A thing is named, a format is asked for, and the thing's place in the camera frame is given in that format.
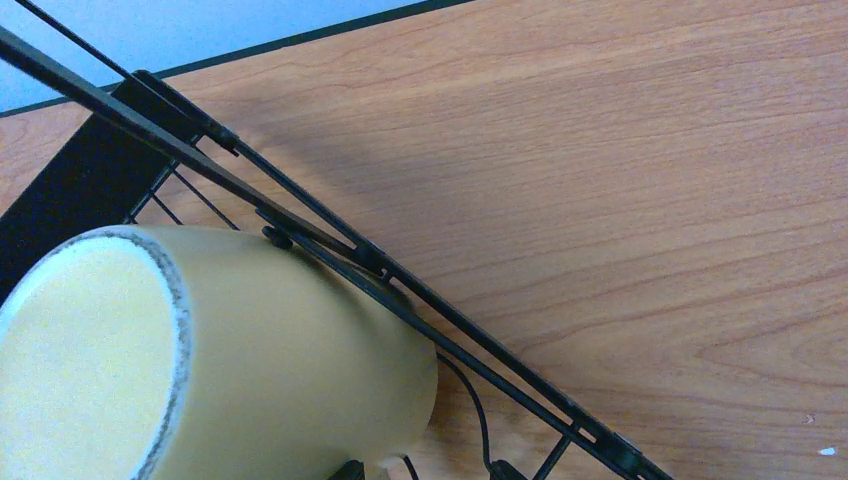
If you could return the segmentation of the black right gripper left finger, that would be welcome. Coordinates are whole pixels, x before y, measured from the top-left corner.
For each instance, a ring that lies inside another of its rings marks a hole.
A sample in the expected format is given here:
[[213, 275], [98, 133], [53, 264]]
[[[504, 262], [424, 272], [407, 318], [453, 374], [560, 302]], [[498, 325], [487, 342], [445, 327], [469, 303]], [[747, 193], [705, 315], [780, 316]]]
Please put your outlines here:
[[365, 467], [361, 461], [350, 460], [345, 462], [336, 472], [328, 477], [328, 480], [364, 480]]

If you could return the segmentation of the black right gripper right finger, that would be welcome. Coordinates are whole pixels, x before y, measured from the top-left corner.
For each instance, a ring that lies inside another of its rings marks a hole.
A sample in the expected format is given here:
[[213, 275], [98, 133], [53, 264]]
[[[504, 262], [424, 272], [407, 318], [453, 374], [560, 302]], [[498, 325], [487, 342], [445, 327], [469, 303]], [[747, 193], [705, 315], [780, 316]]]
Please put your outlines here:
[[527, 478], [506, 460], [496, 460], [490, 464], [491, 480], [527, 480]]

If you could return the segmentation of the yellow ceramic mug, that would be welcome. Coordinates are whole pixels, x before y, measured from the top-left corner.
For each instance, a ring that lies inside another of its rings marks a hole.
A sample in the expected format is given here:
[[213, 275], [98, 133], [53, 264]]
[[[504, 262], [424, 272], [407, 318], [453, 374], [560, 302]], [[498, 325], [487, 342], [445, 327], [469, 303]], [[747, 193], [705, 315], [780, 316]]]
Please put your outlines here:
[[5, 479], [325, 479], [389, 467], [434, 408], [433, 343], [300, 248], [110, 226], [1, 308]]

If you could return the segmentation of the black wire dish rack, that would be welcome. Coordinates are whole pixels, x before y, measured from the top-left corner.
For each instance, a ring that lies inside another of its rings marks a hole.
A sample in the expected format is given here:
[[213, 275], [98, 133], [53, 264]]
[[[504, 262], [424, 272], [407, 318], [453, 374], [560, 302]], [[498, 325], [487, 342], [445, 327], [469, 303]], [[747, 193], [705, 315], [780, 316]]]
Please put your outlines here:
[[[624, 479], [662, 479], [663, 469], [586, 412], [426, 283], [284, 174], [232, 130], [154, 74], [123, 72], [112, 92], [92, 85], [9, 30], [2, 60], [84, 106], [89, 118], [2, 216], [13, 232], [9, 279], [20, 279], [39, 254], [85, 228], [135, 221], [179, 166], [252, 205], [279, 247], [308, 255], [397, 314], [437, 346], [438, 358], [461, 381], [475, 373], [558, 433], [537, 470], [546, 478], [577, 446]], [[198, 148], [209, 138], [243, 156], [322, 220], [297, 216], [229, 173]]]

